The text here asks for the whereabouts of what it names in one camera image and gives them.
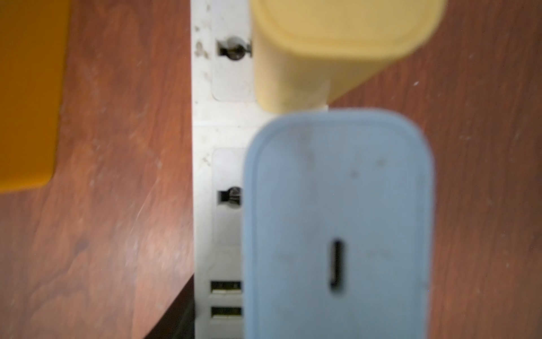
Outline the white power strip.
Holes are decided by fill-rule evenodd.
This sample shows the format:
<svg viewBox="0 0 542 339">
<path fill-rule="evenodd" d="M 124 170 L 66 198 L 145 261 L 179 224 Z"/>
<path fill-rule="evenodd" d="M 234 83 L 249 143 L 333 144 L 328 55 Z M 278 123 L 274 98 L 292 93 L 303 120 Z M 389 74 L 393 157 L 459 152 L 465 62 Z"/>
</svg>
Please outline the white power strip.
<svg viewBox="0 0 542 339">
<path fill-rule="evenodd" d="M 273 113 L 256 102 L 251 4 L 192 1 L 193 228 L 197 338 L 244 337 L 246 151 Z"/>
</svg>

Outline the light blue charger plug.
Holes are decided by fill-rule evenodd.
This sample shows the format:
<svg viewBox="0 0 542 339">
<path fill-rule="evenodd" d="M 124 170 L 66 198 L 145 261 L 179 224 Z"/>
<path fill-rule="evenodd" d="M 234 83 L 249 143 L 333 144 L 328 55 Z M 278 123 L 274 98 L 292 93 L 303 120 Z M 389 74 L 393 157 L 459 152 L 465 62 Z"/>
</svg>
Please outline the light blue charger plug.
<svg viewBox="0 0 542 339">
<path fill-rule="evenodd" d="M 244 164 L 246 338 L 425 338 L 435 165 L 381 109 L 288 114 Z"/>
</svg>

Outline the yellow charger plug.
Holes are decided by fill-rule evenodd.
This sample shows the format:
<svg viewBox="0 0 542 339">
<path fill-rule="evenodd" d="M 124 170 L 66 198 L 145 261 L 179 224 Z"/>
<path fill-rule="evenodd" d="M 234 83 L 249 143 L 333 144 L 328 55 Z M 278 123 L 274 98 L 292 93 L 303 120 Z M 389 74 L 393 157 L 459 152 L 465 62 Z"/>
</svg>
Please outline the yellow charger plug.
<svg viewBox="0 0 542 339">
<path fill-rule="evenodd" d="M 256 102 L 324 107 L 434 34 L 445 1 L 251 1 Z"/>
</svg>

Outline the orange power strip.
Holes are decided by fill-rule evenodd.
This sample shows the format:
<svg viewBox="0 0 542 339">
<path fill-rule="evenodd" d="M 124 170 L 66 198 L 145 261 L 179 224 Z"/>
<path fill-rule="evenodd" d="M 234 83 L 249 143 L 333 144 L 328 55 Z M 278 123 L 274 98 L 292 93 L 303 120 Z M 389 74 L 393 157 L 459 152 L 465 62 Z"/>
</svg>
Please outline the orange power strip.
<svg viewBox="0 0 542 339">
<path fill-rule="evenodd" d="M 52 178 L 70 1 L 1 2 L 1 192 Z"/>
</svg>

